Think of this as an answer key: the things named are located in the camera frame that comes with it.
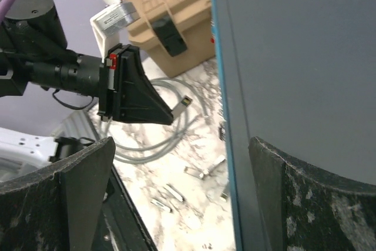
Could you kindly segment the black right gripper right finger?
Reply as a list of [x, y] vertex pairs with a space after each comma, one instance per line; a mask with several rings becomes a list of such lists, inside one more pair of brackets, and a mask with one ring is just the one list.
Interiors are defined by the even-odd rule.
[[267, 250], [375, 250], [375, 186], [249, 141]]

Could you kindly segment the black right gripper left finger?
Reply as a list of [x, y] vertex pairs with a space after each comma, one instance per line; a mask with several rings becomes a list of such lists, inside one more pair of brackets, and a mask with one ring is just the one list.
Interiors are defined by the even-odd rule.
[[1, 184], [1, 250], [90, 250], [115, 155], [112, 138]]

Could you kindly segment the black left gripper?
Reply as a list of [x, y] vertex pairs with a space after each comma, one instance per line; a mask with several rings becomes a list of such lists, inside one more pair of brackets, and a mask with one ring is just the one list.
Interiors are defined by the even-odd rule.
[[170, 125], [171, 109], [147, 78], [134, 45], [114, 46], [99, 67], [101, 120]]

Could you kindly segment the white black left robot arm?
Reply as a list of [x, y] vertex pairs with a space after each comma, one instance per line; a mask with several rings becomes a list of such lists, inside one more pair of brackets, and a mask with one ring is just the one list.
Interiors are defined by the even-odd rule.
[[98, 98], [102, 119], [173, 122], [145, 75], [138, 47], [117, 43], [101, 59], [67, 45], [53, 0], [16, 0], [1, 23], [1, 96], [21, 96], [34, 83]]

